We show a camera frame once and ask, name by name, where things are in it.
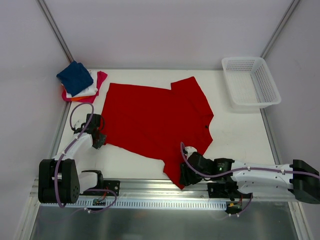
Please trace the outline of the red t shirt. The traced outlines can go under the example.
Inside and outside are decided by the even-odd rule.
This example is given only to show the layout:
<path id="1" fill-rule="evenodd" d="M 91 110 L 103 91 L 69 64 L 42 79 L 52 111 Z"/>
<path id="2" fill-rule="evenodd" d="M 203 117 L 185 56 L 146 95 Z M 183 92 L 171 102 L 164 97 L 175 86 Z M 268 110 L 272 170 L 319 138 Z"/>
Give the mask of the red t shirt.
<path id="1" fill-rule="evenodd" d="M 170 89 L 111 83 L 102 117 L 106 144 L 162 160 L 163 172 L 179 188 L 180 144 L 204 154 L 213 141 L 214 113 L 195 77 L 172 82 Z"/>

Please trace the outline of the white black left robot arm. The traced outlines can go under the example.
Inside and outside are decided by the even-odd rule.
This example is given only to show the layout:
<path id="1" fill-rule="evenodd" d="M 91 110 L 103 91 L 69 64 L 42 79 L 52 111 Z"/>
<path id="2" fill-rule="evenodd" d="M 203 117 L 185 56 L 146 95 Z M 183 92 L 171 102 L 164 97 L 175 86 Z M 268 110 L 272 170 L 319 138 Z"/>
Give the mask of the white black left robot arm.
<path id="1" fill-rule="evenodd" d="M 93 195 L 104 191 L 103 174 L 100 170 L 84 170 L 80 163 L 91 148 L 96 150 L 105 143 L 101 131 L 105 120 L 99 114 L 87 114 L 86 122 L 73 130 L 72 146 L 52 159 L 43 159 L 39 164 L 38 200 L 42 204 L 74 204 L 86 190 Z"/>

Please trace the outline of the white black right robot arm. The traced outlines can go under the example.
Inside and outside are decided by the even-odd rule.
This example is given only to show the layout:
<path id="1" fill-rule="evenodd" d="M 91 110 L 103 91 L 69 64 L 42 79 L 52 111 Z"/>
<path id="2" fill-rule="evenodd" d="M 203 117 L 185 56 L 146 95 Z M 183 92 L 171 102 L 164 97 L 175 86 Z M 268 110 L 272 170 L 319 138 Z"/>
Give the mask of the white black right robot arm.
<path id="1" fill-rule="evenodd" d="M 180 184 L 208 181 L 211 198 L 249 198 L 254 194 L 287 195 L 297 201 L 320 203 L 320 173 L 305 161 L 291 164 L 251 165 L 231 158 L 205 158 L 193 147 L 181 151 Z"/>

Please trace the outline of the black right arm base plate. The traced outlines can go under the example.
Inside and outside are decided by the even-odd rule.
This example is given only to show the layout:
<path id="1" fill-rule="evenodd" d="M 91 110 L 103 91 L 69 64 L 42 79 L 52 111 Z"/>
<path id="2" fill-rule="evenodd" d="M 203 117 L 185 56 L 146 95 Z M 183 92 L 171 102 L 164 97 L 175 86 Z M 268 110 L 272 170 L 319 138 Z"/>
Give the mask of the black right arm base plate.
<path id="1" fill-rule="evenodd" d="M 207 191 L 209 198 L 213 199 L 249 199 L 250 193 L 241 193 L 236 183 L 226 182 L 218 183 L 211 182 L 207 184 Z"/>

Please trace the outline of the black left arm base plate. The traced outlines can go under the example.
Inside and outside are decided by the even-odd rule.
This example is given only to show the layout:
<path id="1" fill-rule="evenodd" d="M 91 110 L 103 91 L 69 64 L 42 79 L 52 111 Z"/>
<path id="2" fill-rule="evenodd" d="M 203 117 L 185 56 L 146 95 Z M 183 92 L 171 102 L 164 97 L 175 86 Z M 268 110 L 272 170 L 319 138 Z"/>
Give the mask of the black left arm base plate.
<path id="1" fill-rule="evenodd" d="M 111 192 L 105 192 L 102 190 L 110 190 L 116 194 L 116 196 L 119 196 L 120 192 L 120 181 L 119 180 L 106 180 L 103 179 L 98 183 L 95 187 L 91 189 L 97 189 L 95 191 L 89 191 L 86 190 L 83 193 L 81 193 L 82 196 L 95 196 L 95 197 L 103 197 L 103 196 L 113 196 Z"/>

